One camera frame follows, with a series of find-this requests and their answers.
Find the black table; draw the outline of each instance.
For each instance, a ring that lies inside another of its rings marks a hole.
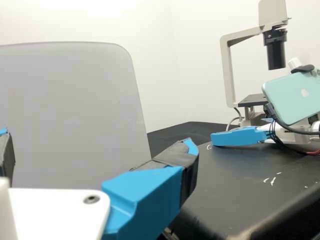
[[[180,239],[311,239],[319,233],[320,157],[275,144],[212,147],[209,133],[224,128],[188,122],[148,134],[153,156],[185,137],[201,144],[196,189],[170,226]]]

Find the red wire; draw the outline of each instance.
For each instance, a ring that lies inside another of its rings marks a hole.
[[[307,151],[306,154],[311,156],[317,156],[320,154],[320,149],[318,149],[317,151]]]

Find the white knob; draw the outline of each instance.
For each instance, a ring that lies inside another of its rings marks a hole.
[[[302,66],[299,58],[297,58],[297,57],[292,58],[292,59],[288,62],[288,64],[289,64],[289,67],[290,67],[291,70],[296,69],[297,67]]]

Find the mint green iphone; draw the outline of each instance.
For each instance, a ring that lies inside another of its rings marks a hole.
[[[292,125],[320,112],[320,71],[293,73],[262,86],[277,117]]]

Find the blue plastic clip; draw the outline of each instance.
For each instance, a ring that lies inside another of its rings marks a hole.
[[[246,146],[263,142],[269,138],[267,132],[255,126],[236,128],[231,131],[211,133],[214,146]]]

